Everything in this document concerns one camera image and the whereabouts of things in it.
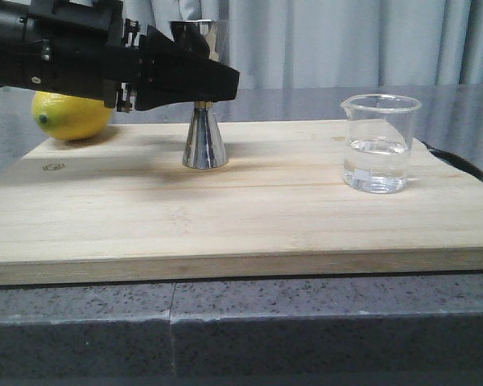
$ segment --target water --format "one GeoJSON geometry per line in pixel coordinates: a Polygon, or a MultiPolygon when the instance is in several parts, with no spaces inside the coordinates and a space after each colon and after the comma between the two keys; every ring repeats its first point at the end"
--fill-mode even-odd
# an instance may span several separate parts
{"type": "Polygon", "coordinates": [[[360,191],[394,193],[406,186],[409,152],[385,139],[352,141],[345,153],[345,182],[360,191]]]}

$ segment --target yellow lemon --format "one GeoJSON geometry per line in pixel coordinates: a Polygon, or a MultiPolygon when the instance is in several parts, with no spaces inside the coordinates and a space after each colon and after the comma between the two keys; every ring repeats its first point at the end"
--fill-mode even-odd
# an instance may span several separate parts
{"type": "Polygon", "coordinates": [[[53,138],[90,138],[102,131],[113,113],[104,102],[38,91],[32,100],[32,115],[38,126],[53,138]]]}

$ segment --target metal jigger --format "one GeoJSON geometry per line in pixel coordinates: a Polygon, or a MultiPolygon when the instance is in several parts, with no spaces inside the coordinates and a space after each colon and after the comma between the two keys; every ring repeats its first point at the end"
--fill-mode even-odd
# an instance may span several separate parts
{"type": "MultiPolygon", "coordinates": [[[[171,34],[181,47],[204,58],[220,61],[227,36],[225,20],[186,20],[170,22],[171,34]]],[[[193,109],[183,165],[212,169],[228,162],[211,101],[197,101],[193,109]]]]}

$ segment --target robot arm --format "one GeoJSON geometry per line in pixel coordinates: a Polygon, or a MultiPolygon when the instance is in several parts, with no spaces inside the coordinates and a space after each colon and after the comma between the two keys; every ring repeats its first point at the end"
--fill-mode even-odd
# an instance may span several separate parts
{"type": "Polygon", "coordinates": [[[0,84],[103,100],[118,111],[236,97],[239,73],[122,18],[119,0],[0,0],[0,84]]]}

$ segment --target gray countertop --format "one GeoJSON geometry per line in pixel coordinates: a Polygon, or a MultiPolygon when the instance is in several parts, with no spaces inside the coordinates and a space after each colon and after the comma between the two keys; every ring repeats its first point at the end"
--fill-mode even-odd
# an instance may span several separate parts
{"type": "MultiPolygon", "coordinates": [[[[219,122],[343,119],[340,102],[363,92],[420,99],[415,136],[483,170],[483,85],[241,90],[215,111],[219,122]]],[[[0,170],[46,138],[31,119],[32,95],[0,90],[0,170]]],[[[191,107],[116,113],[113,122],[186,122],[191,107]]],[[[353,374],[369,382],[376,372],[483,384],[483,273],[0,288],[0,384],[258,384],[250,377],[291,374],[312,376],[297,379],[308,384],[323,384],[319,374],[345,384],[336,374],[349,374],[351,384],[353,374]]]]}

